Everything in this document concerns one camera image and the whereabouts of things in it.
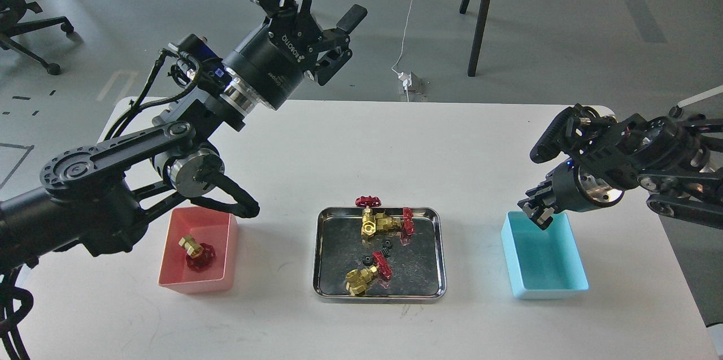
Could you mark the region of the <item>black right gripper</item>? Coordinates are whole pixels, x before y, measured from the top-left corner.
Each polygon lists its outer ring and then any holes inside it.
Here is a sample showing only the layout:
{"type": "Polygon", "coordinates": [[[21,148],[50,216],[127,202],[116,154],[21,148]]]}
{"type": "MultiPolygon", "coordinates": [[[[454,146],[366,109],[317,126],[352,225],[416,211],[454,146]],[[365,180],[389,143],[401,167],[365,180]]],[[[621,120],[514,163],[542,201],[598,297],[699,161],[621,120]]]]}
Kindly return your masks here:
{"type": "Polygon", "coordinates": [[[614,206],[624,190],[613,188],[574,162],[563,162],[548,172],[536,187],[517,203],[532,223],[545,231],[555,214],[592,211],[614,206]]]}

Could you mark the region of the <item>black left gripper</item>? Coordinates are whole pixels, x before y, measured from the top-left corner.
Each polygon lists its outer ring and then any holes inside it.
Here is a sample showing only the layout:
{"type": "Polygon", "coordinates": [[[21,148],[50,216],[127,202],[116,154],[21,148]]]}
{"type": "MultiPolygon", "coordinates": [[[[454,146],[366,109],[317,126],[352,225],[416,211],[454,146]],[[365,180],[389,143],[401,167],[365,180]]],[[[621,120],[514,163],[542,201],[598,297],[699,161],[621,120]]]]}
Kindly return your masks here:
{"type": "Polygon", "coordinates": [[[309,76],[325,85],[353,53],[350,34],[368,15],[354,4],[336,23],[321,30],[311,0],[250,0],[265,12],[263,24],[224,57],[224,67],[248,97],[274,110],[309,76]]]}

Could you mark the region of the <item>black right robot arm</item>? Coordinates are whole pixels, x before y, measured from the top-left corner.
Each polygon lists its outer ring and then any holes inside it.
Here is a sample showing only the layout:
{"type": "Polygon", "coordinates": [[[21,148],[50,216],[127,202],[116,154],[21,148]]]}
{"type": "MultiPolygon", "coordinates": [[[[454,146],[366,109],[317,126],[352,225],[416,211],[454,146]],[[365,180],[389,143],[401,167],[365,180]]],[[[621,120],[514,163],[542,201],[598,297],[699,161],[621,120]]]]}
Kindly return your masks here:
{"type": "Polygon", "coordinates": [[[567,155],[517,205],[540,229],[554,214],[614,206],[624,192],[645,188],[648,208],[658,215],[721,229],[721,119],[680,112],[646,120],[600,115],[577,103],[553,118],[532,147],[534,163],[567,155]]]}

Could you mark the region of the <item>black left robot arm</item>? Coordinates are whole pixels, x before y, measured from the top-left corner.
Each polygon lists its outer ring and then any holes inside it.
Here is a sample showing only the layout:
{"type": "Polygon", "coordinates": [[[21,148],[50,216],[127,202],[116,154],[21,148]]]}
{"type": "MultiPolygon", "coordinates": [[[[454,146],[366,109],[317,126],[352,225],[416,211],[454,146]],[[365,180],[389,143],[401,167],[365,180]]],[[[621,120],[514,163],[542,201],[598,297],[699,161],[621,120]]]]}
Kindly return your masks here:
{"type": "Polygon", "coordinates": [[[239,131],[262,103],[278,109],[305,76],[325,85],[351,58],[354,5],[322,30],[311,0],[250,0],[264,21],[226,57],[190,34],[162,49],[138,99],[97,144],[49,160],[40,187],[2,201],[2,344],[27,359],[18,325],[33,296],[16,280],[39,257],[83,245],[94,257],[132,251],[148,225],[183,201],[238,218],[260,206],[224,173],[210,143],[222,123],[239,131]]]}

